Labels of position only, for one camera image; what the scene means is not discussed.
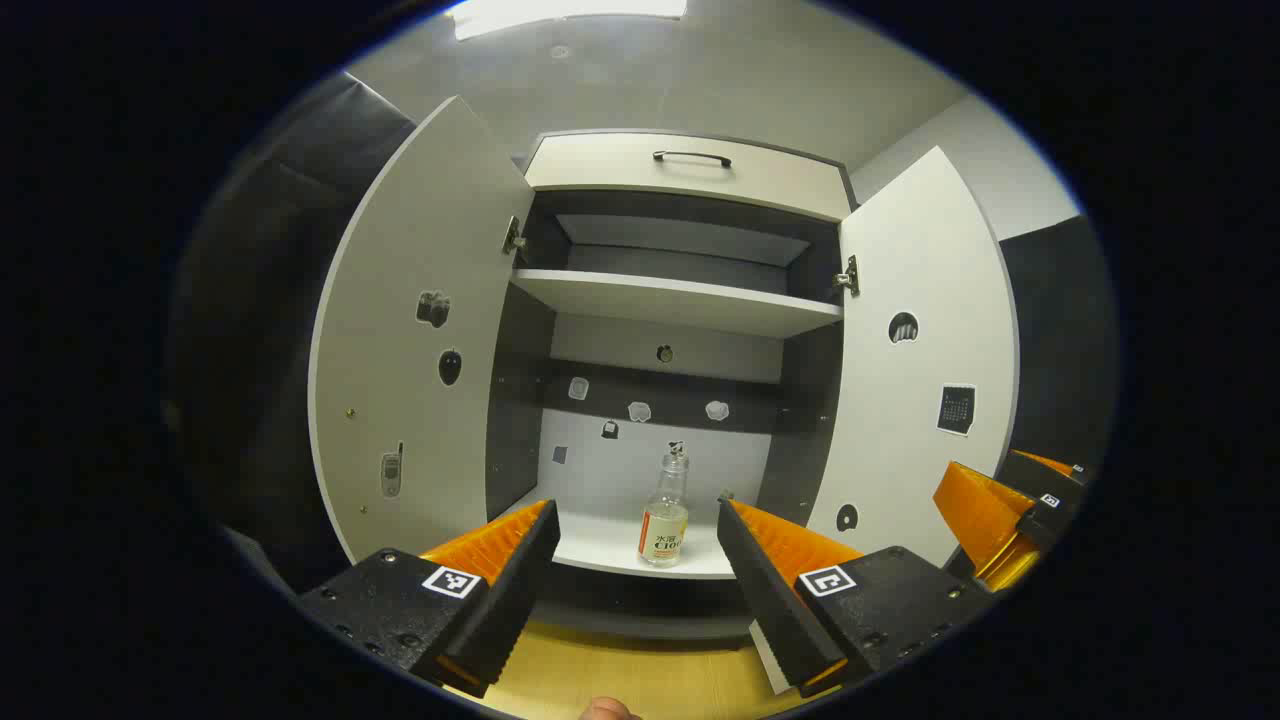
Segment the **clear glass bottle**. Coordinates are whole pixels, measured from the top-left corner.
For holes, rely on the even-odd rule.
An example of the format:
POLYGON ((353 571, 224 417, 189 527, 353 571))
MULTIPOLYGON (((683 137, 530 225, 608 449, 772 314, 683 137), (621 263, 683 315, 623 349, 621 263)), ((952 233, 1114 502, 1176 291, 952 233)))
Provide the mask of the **clear glass bottle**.
POLYGON ((654 568, 671 568, 678 560, 689 527, 689 455, 682 441, 668 443, 660 460, 654 492, 646 500, 637 539, 637 557, 654 568))

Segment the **white cabinet shelf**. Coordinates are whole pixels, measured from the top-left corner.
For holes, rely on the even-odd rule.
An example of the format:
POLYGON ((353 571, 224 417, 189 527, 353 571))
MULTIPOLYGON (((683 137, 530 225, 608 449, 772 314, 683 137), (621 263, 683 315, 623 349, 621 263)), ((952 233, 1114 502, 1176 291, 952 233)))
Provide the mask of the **white cabinet shelf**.
POLYGON ((838 305, 722 284, 595 272, 513 272, 558 313, 787 340, 844 319, 838 305))

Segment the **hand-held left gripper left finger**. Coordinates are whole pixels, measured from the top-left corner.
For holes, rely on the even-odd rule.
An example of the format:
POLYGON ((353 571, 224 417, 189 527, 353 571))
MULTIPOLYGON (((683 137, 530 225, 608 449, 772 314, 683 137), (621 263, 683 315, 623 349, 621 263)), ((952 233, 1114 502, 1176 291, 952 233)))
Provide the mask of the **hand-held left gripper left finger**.
POLYGON ((543 500, 425 553, 376 550, 298 602, 367 653, 481 698, 509 661, 559 539, 556 501, 543 500))

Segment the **black backdrop cloth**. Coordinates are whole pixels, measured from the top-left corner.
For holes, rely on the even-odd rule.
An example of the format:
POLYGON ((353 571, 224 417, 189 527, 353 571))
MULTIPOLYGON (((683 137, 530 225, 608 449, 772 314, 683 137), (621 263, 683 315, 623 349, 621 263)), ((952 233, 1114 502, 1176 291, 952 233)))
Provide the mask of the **black backdrop cloth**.
POLYGON ((415 120, 347 72, 293 100, 233 159, 182 254, 168 415, 214 521, 259 544, 293 591, 348 565, 308 438, 314 322, 365 192, 415 120))
POLYGON ((1117 402, 1115 292, 1084 217, 1001 242, 1018 320, 1019 382, 1011 446, 1094 470, 1117 402))

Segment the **white cabinet door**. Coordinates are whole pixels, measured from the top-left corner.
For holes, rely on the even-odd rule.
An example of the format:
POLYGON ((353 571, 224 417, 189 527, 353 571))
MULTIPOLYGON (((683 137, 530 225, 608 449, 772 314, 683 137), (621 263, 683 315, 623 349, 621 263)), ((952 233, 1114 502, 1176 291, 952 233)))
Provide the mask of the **white cabinet door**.
POLYGON ((943 149, 844 219, 842 364, 808 528, 863 553, 902 546, 943 565, 957 547, 933 495, 950 462, 1005 459, 1019 337, 1004 255, 943 149))
POLYGON ((534 192, 448 97, 393 152, 326 272, 308 352, 317 488, 347 560, 430 550, 486 521, 492 370, 534 192))

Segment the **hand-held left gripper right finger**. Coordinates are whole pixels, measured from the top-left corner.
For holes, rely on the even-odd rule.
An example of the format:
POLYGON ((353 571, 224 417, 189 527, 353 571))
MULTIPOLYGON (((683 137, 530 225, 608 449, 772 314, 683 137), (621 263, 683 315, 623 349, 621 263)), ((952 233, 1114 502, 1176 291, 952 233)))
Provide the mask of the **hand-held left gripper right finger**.
POLYGON ((884 674, 972 625, 989 592, 902 546, 860 553, 735 498, 717 539, 755 624, 800 696, 884 674))

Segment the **white and grey cabinet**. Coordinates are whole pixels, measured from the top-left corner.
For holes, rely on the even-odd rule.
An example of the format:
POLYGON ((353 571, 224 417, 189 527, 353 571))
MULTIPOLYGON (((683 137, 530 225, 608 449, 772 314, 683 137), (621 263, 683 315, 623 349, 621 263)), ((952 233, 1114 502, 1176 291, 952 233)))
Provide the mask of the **white and grey cabinet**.
POLYGON ((751 621, 717 539, 726 498, 804 523, 844 379, 841 163, 672 129, 539 135, 503 263, 486 413, 489 519, 549 498, 535 614, 655 638, 751 621))

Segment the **white cabinet drawer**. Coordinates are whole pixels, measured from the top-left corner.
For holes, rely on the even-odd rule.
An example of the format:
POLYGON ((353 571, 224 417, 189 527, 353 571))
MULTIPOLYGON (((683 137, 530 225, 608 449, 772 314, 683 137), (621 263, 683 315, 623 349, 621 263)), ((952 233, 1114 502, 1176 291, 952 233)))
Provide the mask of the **white cabinet drawer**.
POLYGON ((524 172, 538 191, 613 190, 676 193, 841 222, 856 208, 840 161, 771 143, 668 129, 584 129, 538 137, 524 172), (713 161, 654 161, 659 150, 709 152, 713 161))

